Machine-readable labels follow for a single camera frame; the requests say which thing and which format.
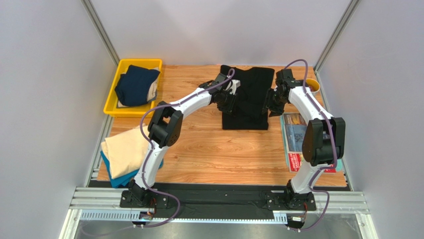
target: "wall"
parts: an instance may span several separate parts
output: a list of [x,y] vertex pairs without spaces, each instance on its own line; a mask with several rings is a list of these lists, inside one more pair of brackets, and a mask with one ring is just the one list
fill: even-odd
[[121,59],[286,65],[316,63],[349,0],[92,2]]
[[0,238],[56,239],[115,66],[80,1],[0,5]]
[[424,2],[362,1],[320,73],[382,239],[424,233]]

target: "stack of folded clothes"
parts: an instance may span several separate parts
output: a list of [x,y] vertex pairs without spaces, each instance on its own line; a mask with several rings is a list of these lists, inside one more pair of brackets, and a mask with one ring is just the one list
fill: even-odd
[[156,99],[159,68],[130,65],[115,87],[118,108],[145,105]]
[[[147,126],[143,126],[146,135]],[[102,159],[105,162],[112,187],[126,186],[144,162],[149,143],[140,132],[140,126],[108,137],[101,143]]]

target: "yellow cup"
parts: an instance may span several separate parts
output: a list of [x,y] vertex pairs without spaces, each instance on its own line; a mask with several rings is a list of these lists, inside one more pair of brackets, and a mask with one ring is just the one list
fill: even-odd
[[319,85],[318,81],[314,79],[306,79],[306,84],[310,87],[313,96],[315,96],[321,89],[321,86]]

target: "gray floor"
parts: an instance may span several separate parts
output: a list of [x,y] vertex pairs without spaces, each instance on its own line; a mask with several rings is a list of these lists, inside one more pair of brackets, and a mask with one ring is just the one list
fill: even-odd
[[[308,215],[306,226],[318,217]],[[105,234],[132,225],[130,222],[81,221],[80,226],[91,234]],[[75,239],[89,239],[80,230]],[[285,225],[264,224],[213,224],[213,223],[169,223],[157,228],[128,229],[103,239],[361,239],[355,215],[325,215],[311,231],[295,233],[287,231]]]

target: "navy blue folded shirt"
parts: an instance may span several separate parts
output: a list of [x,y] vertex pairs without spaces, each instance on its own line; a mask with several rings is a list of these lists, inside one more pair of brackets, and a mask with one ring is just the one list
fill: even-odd
[[147,104],[147,94],[150,86],[158,78],[158,70],[130,65],[126,74],[115,87],[119,101],[125,106],[142,106]]

